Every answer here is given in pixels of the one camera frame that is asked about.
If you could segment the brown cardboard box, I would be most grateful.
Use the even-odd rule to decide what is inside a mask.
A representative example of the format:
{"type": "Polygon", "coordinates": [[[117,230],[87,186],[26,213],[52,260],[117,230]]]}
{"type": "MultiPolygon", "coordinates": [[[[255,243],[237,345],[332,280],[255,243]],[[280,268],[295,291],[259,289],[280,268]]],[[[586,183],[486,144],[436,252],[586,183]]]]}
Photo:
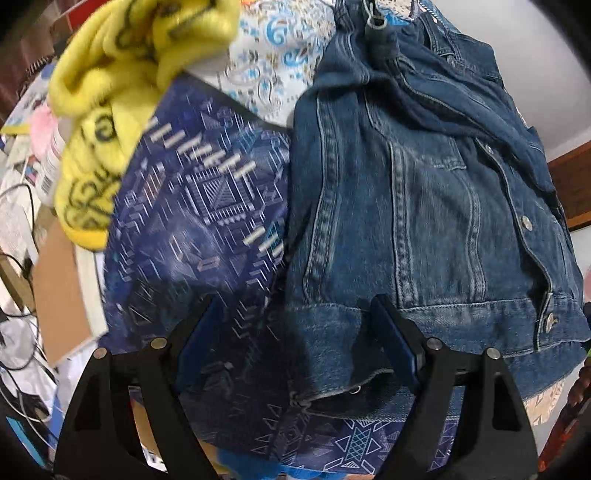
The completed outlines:
{"type": "Polygon", "coordinates": [[[33,269],[36,317],[47,361],[61,361],[93,340],[82,298],[74,245],[55,220],[33,269]]]}

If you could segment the blue patchwork bed quilt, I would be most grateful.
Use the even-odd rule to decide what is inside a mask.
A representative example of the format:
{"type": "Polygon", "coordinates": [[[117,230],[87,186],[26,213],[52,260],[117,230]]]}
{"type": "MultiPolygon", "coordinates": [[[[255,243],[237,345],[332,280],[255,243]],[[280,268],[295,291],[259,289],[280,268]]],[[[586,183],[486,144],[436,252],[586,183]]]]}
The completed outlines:
{"type": "Polygon", "coordinates": [[[219,461],[246,478],[372,475],[404,420],[318,415],[290,399],[280,316],[290,151],[281,128],[191,77],[154,115],[115,200],[102,342],[126,353],[221,298],[208,355],[180,401],[219,461]]]}

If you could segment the blue denim jacket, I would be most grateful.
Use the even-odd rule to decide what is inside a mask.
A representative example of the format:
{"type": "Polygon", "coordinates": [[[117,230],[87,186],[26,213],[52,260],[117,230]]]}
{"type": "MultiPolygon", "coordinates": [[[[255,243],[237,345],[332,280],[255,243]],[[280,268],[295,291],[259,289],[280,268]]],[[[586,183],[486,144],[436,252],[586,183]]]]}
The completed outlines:
{"type": "Polygon", "coordinates": [[[334,13],[294,110],[279,322],[291,401],[406,416],[412,395],[370,326],[379,294],[454,349],[498,349],[523,398],[545,391],[583,361],[583,278],[493,49],[429,14],[395,26],[369,1],[334,13]]]}

